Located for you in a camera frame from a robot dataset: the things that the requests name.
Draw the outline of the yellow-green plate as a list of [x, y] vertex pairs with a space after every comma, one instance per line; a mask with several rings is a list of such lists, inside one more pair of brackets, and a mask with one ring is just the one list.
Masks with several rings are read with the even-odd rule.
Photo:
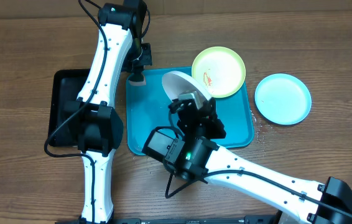
[[192, 63], [192, 77], [214, 98], [235, 94], [245, 82], [246, 67], [242, 58], [226, 47], [210, 47], [200, 52]]

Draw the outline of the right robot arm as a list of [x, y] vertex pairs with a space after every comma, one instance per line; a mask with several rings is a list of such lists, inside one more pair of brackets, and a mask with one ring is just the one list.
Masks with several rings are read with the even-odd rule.
[[151, 131], [143, 153], [159, 162], [185, 184], [175, 196], [196, 182], [240, 191], [267, 203], [297, 223], [352, 223], [352, 190], [346, 182], [329, 177], [325, 184], [281, 174], [237, 156], [214, 140], [224, 138], [215, 99], [198, 90], [167, 92], [169, 110], [178, 114], [176, 137], [159, 126]]

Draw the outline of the black rectangular tray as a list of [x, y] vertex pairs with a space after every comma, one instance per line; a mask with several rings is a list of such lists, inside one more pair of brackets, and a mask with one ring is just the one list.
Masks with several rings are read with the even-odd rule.
[[[52, 99], [50, 106], [50, 119], [48, 136], [60, 126], [66, 118], [62, 114], [63, 106], [67, 101], [75, 101], [80, 90], [86, 82], [89, 69], [59, 70], [53, 78]], [[52, 147], [76, 146], [68, 126], [64, 126], [53, 137], [49, 145]]]

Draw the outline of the white plate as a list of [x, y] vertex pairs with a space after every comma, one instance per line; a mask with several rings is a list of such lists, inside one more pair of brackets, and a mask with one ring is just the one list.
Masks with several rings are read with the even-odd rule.
[[192, 76], [180, 71], [171, 71], [163, 75], [162, 87], [165, 94], [174, 100], [195, 100], [203, 103], [210, 101], [212, 96], [208, 90]]

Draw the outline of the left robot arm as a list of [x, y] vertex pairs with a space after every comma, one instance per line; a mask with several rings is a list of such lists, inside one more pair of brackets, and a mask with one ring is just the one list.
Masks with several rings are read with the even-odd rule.
[[114, 212], [111, 199], [113, 158], [123, 137], [123, 122], [115, 110], [115, 96], [122, 72], [140, 75], [152, 64], [149, 44], [142, 39], [150, 16], [142, 0], [106, 3], [93, 22], [98, 43], [82, 89], [63, 109], [66, 126], [79, 150], [85, 175], [85, 205], [79, 223], [109, 223]]

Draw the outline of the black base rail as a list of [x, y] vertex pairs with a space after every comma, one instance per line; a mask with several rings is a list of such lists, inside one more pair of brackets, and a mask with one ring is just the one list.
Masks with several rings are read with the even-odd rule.
[[141, 220], [140, 218], [111, 219], [107, 224], [275, 224], [280, 220], [276, 215], [246, 215], [242, 218], [201, 218], [201, 219], [156, 219]]

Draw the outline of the light blue plate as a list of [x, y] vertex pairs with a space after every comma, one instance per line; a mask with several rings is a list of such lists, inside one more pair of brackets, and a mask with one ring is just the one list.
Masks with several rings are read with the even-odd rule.
[[285, 73], [272, 74], [261, 80], [254, 101], [263, 117], [284, 126], [303, 121], [312, 107], [308, 87], [300, 79]]

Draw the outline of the green and pink sponge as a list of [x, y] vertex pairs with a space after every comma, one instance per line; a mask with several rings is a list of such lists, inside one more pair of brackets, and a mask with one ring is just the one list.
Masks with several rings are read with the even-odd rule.
[[132, 86], [145, 86], [146, 77], [143, 73], [132, 73], [129, 77], [129, 83]]

